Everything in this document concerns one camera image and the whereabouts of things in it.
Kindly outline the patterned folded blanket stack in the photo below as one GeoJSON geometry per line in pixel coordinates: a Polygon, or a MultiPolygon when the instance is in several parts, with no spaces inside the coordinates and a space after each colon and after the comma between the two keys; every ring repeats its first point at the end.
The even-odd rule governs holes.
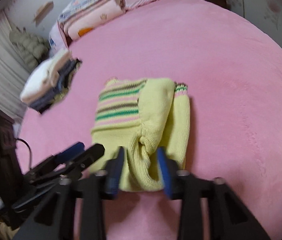
{"type": "Polygon", "coordinates": [[[61,12],[58,17],[58,23],[64,25],[68,20],[82,11],[93,9],[109,0],[72,0],[61,12]]]}

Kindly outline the yellow knitted child cardigan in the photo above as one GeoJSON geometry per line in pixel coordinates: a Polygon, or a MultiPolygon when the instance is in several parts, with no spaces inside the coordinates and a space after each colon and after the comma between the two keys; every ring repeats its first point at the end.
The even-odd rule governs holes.
{"type": "Polygon", "coordinates": [[[122,191],[160,191],[163,180],[156,151],[185,167],[190,134],[188,87],[168,78],[110,80],[98,96],[93,144],[102,144],[103,157],[89,172],[101,170],[119,147],[125,157],[119,187],[122,191]]]}

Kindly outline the beige puffer jacket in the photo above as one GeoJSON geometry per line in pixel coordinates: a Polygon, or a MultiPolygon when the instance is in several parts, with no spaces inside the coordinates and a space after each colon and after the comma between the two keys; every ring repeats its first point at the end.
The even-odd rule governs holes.
{"type": "Polygon", "coordinates": [[[49,42],[39,35],[20,31],[17,28],[10,31],[9,39],[24,61],[29,73],[48,57],[49,42]]]}

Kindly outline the white fluffy folded garment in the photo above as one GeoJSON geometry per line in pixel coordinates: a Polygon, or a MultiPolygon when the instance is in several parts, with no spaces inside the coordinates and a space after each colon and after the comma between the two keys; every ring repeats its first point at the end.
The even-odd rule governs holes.
{"type": "Polygon", "coordinates": [[[30,105],[48,90],[56,87],[60,77],[58,71],[71,59],[71,51],[61,49],[53,57],[43,61],[29,76],[20,94],[20,100],[30,105]]]}

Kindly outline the light green folded garment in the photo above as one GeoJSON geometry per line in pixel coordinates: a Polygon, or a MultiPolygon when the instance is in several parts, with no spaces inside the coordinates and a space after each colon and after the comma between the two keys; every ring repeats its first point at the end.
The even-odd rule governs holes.
{"type": "Polygon", "coordinates": [[[59,103],[66,97],[66,95],[70,91],[73,78],[80,69],[80,67],[81,61],[78,61],[74,68],[68,74],[66,74],[66,76],[64,77],[64,81],[61,85],[61,91],[53,98],[52,103],[59,103]]]}

